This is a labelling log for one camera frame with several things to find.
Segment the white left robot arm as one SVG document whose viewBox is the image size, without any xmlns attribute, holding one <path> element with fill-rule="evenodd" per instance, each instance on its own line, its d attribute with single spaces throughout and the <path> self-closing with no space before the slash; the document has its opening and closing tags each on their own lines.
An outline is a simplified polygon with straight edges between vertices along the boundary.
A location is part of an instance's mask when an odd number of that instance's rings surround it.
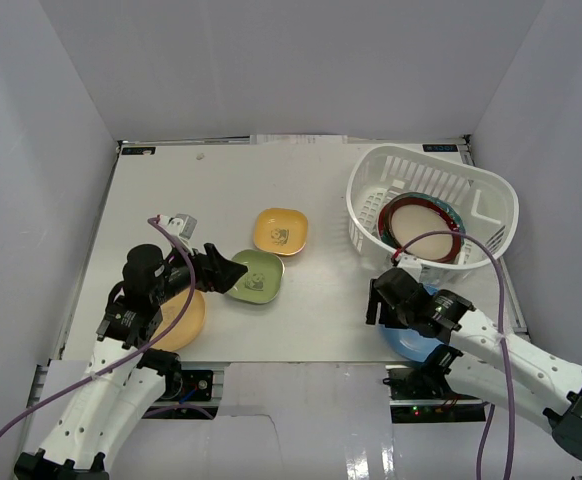
<svg viewBox="0 0 582 480">
<path fill-rule="evenodd" d="M 152 244 L 131 249 L 109 293 L 97 339 L 69 403 L 34 453 L 19 455 L 18 479 L 106 479 L 121 445 L 158 399 L 182 387 L 180 358 L 155 348 L 161 307 L 180 293 L 227 293 L 247 272 L 207 243 L 202 252 Z"/>
</svg>

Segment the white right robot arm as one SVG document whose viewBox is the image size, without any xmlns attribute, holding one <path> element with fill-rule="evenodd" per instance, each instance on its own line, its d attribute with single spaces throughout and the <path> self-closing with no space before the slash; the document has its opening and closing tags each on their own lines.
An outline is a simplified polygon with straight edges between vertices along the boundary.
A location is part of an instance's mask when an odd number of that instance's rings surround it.
<svg viewBox="0 0 582 480">
<path fill-rule="evenodd" d="M 469 300 L 445 289 L 430 294 L 400 268 L 371 280 L 366 322 L 438 340 L 406 387 L 512 409 L 582 462 L 582 366 L 499 332 Z"/>
</svg>

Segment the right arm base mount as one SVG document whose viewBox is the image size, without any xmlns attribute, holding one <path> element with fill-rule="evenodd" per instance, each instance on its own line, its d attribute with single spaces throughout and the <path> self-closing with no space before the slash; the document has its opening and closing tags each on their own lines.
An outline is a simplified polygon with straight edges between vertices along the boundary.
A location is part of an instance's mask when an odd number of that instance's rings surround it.
<svg viewBox="0 0 582 480">
<path fill-rule="evenodd" d="M 388 368 L 383 384 L 389 391 L 394 425 L 483 423 L 486 420 L 485 402 L 452 392 L 427 380 L 414 368 Z"/>
</svg>

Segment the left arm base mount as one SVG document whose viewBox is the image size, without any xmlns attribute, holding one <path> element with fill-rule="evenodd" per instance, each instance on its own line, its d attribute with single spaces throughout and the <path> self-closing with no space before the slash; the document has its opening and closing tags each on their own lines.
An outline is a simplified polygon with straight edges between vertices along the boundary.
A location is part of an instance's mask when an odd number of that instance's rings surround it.
<svg viewBox="0 0 582 480">
<path fill-rule="evenodd" d="M 144 414 L 144 419 L 213 420 L 218 407 L 213 405 L 214 372 L 181 370 L 166 380 L 166 390 Z"/>
</svg>

